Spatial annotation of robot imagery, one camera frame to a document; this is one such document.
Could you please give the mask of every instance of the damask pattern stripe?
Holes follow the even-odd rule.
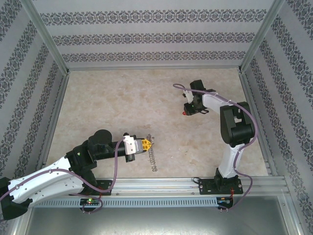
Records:
[[[307,162],[311,166],[311,170],[313,170],[313,141],[308,134],[308,129],[302,121],[301,114],[299,114],[299,110],[297,109],[297,105],[293,100],[291,92],[289,91],[287,82],[285,81],[283,74],[280,72],[277,61],[266,40],[263,40],[261,43],[260,51],[263,54],[270,74],[273,77],[273,81],[276,84],[278,93],[285,105],[286,112],[289,116],[295,134],[301,144],[301,149],[304,151],[304,156],[307,158]]]
[[[242,60],[245,51],[157,51],[62,54],[65,62],[151,60]]]
[[[18,74],[36,34],[37,30],[34,24],[32,21],[29,21],[0,77],[0,109],[5,102],[5,97],[7,97],[8,92],[11,90],[12,82]]]
[[[41,157],[41,153],[43,151],[43,148],[44,148],[44,144],[45,144],[45,139],[47,137],[47,134],[48,134],[48,130],[49,130],[49,126],[50,126],[50,123],[51,123],[51,120],[52,120],[52,116],[53,116],[53,112],[54,112],[54,108],[55,108],[55,105],[58,101],[58,97],[59,97],[59,92],[60,92],[60,89],[61,89],[61,86],[62,86],[62,83],[63,83],[63,80],[64,78],[66,77],[66,75],[62,76],[62,79],[61,79],[61,82],[60,82],[60,85],[59,85],[59,88],[58,88],[58,91],[57,91],[57,95],[55,97],[55,100],[54,100],[54,103],[53,103],[53,108],[52,108],[52,111],[51,111],[51,114],[50,114],[50,117],[49,117],[49,120],[48,120],[48,124],[47,124],[47,128],[45,130],[45,135],[44,135],[44,138],[43,138],[43,142],[41,144],[41,147],[40,147],[40,151],[39,151],[39,154],[38,154],[38,157],[37,157],[37,163],[35,165],[35,168],[34,168],[34,171],[37,170],[37,167],[38,167],[38,163],[39,163],[39,159]]]
[[[22,8],[19,0],[7,0],[0,11],[0,42]]]
[[[12,144],[15,142],[16,136],[20,129],[20,125],[26,113],[30,99],[34,92],[35,86],[42,72],[43,66],[49,54],[49,50],[45,44],[41,46],[41,49],[36,58],[35,64],[28,76],[27,82],[23,88],[21,97],[17,107],[14,110],[14,115],[9,122],[9,126],[6,128],[7,132],[3,136],[0,146],[0,176],[5,168],[5,163],[10,156]]]
[[[305,91],[306,97],[309,98],[311,108],[313,108],[313,81],[310,68],[301,56],[301,52],[298,50],[280,17],[277,17],[274,20],[271,28],[276,35],[280,46],[284,50],[294,73],[297,75],[300,85]]]
[[[46,25],[172,22],[261,22],[265,9],[144,10],[41,13]]]
[[[313,40],[313,7],[308,0],[288,0],[289,6]]]
[[[254,33],[135,33],[54,36],[57,46],[150,43],[251,43]]]
[[[305,216],[306,221],[309,225],[309,231],[313,233],[313,208],[311,207],[312,203],[310,202],[309,195],[305,192],[306,188],[303,186],[303,180],[300,177],[301,173],[299,172],[298,166],[294,163],[294,157],[292,152],[290,151],[286,135],[284,134],[284,130],[281,127],[280,119],[277,115],[275,106],[270,97],[268,88],[265,84],[262,72],[255,58],[252,59],[250,67],[253,71],[254,79],[256,80],[260,94],[262,96],[264,106],[268,112],[268,117],[271,121],[271,125],[275,133],[278,146],[281,150],[282,157],[285,161],[287,171],[290,174],[292,185],[294,186],[295,192],[297,193],[297,199],[300,202],[300,207],[302,207],[302,213]]]
[[[19,162],[17,164],[17,168],[15,169],[14,175],[15,178],[20,178],[25,174],[26,167],[28,165],[28,159],[31,156],[31,152],[33,150],[34,142],[36,140],[37,133],[39,131],[39,127],[41,121],[43,119],[45,108],[49,100],[49,96],[51,90],[53,88],[53,84],[58,73],[59,67],[57,63],[54,61],[52,67],[49,71],[48,78],[45,82],[45,86],[43,92],[41,94],[39,103],[37,105],[36,112],[34,114],[34,118],[32,123],[30,124],[29,131],[27,133],[27,138],[25,140],[25,144],[23,146],[23,151],[21,152],[21,156],[19,157]]]

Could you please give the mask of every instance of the wallpaper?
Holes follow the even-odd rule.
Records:
[[[313,234],[312,16],[311,2],[286,1],[245,71],[305,234]]]
[[[64,76],[21,3],[0,8],[0,177],[12,179],[36,170]]]
[[[67,66],[238,66],[273,0],[33,1]]]

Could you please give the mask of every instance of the cable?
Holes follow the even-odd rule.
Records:
[[[239,171],[237,171],[236,169],[236,163],[237,163],[237,159],[239,157],[239,154],[240,152],[247,148],[248,146],[252,145],[257,137],[258,137],[258,132],[259,132],[259,129],[258,129],[258,125],[257,125],[257,122],[255,120],[255,118],[251,115],[251,113],[246,110],[244,107],[242,107],[241,105],[235,103],[235,102],[232,102],[231,100],[228,100],[224,97],[222,97],[221,95],[217,94],[216,92],[206,92],[206,91],[200,91],[200,90],[194,90],[194,89],[188,89],[188,88],[185,88],[182,84],[178,84],[178,83],[175,83],[173,84],[173,87],[177,88],[177,89],[180,89],[180,90],[183,90],[183,91],[190,91],[190,92],[199,92],[199,93],[203,93],[203,94],[209,94],[209,95],[212,95],[212,96],[215,96],[217,97],[219,100],[221,101],[224,101],[226,103],[229,103],[229,104],[232,104],[236,107],[238,107],[239,109],[241,109],[242,111],[244,111],[248,116],[249,118],[251,118],[252,122],[253,122],[253,125],[254,125],[254,129],[255,129],[255,134],[254,134],[254,137],[253,139],[245,144],[244,146],[242,146],[241,148],[238,149],[237,153],[236,153],[236,156],[235,156],[235,159],[234,159],[234,163],[233,163],[233,167],[234,167],[234,171],[238,174],[238,175],[241,175],[241,176],[245,176],[245,177],[248,177],[250,179],[250,185],[247,189],[247,191],[244,193],[244,195],[241,197],[241,199],[235,204],[233,205],[230,209],[228,210],[232,210],[233,208],[235,208],[238,204],[240,204],[242,202],[242,200],[247,196],[247,194],[250,192],[251,188],[252,188],[252,185],[253,185],[253,178],[247,174],[243,174],[243,173],[240,173]]]
[[[31,181],[31,180],[33,180],[33,179],[35,179],[35,178],[37,178],[37,177],[39,177],[39,176],[41,176],[41,175],[44,175],[44,174],[48,174],[48,173],[51,174],[52,172],[65,172],[65,173],[68,173],[68,174],[73,175],[74,177],[80,179],[80,180],[83,181],[88,187],[92,188],[92,189],[95,190],[95,191],[98,191],[98,192],[101,192],[101,193],[110,192],[110,191],[112,190],[112,188],[114,187],[114,184],[115,184],[115,181],[116,181],[116,178],[117,178],[117,152],[118,152],[118,147],[119,147],[119,145],[121,144],[121,142],[122,142],[123,140],[124,140],[124,138],[121,139],[121,140],[119,140],[119,141],[117,142],[117,144],[116,144],[116,147],[115,147],[115,153],[114,153],[114,159],[115,159],[114,177],[113,177],[112,184],[111,184],[111,186],[110,186],[108,189],[101,190],[101,189],[99,189],[99,188],[97,188],[97,187],[91,185],[87,180],[83,179],[81,176],[79,176],[79,175],[77,175],[77,174],[75,174],[74,172],[71,172],[71,171],[69,171],[69,170],[65,170],[65,169],[50,169],[50,170],[44,170],[44,171],[42,171],[42,172],[40,172],[40,173],[38,173],[38,174],[35,174],[35,175],[29,177],[28,179],[22,181],[21,183],[16,184],[13,188],[11,188],[8,192],[6,192],[4,195],[2,195],[2,196],[0,197],[0,202],[1,202],[7,195],[9,195],[11,192],[13,192],[13,191],[16,190],[16,189],[19,189],[21,186],[23,186],[23,185],[24,185],[25,183],[27,183],[28,181]],[[89,197],[89,198],[96,199],[96,200],[100,201],[100,203],[101,203],[101,207],[99,207],[99,209],[102,208],[103,201],[102,201],[100,198],[92,197],[92,196],[86,196],[86,195],[82,195],[82,194],[76,194],[76,195],[77,195],[77,196],[83,196],[83,197]]]

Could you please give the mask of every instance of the floor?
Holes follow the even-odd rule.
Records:
[[[155,137],[158,171],[152,172],[149,155],[143,153],[131,163],[119,158],[119,178],[214,176],[225,146],[219,115],[182,115],[187,100],[172,86],[189,86],[197,79],[232,101],[245,100],[236,69],[71,72],[47,164],[97,130],[107,129],[113,141],[125,132]],[[113,159],[98,161],[95,176],[112,177],[113,164]],[[244,151],[238,169],[252,176],[268,175],[258,142]]]

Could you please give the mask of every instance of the robotic arm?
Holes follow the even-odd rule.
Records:
[[[238,175],[234,170],[233,163],[238,150],[245,144],[250,142],[254,137],[255,129],[251,118],[242,110],[228,102],[216,97],[216,91],[213,89],[206,90],[201,80],[196,80],[190,83],[190,88],[198,91],[210,92],[203,94],[199,92],[191,92],[184,90],[183,96],[187,98],[187,103],[184,104],[184,115],[191,116],[197,113],[207,114],[207,108],[213,110],[220,115],[221,121],[221,136],[226,143],[224,155],[220,166],[216,170],[214,177],[214,191],[223,193],[229,192],[229,188],[236,188],[240,185]],[[249,105],[246,102],[238,103],[240,106],[250,112]],[[239,153],[237,165],[240,161],[243,151]],[[243,193],[239,187],[235,193]]]
[[[107,130],[99,130],[81,145],[75,147],[55,163],[19,179],[0,179],[0,195],[20,184],[24,180],[43,171],[65,169],[74,172],[95,187],[99,187],[93,172],[97,160],[114,158],[117,142],[112,142],[112,135]],[[123,142],[118,146],[117,155],[125,156],[126,162],[135,160],[135,154],[143,153],[151,147],[151,143],[136,136],[124,134]],[[95,195],[94,190],[80,179],[65,172],[51,172],[26,182],[12,191],[1,201],[3,219],[9,220],[26,213],[28,207],[58,196],[81,193]]]

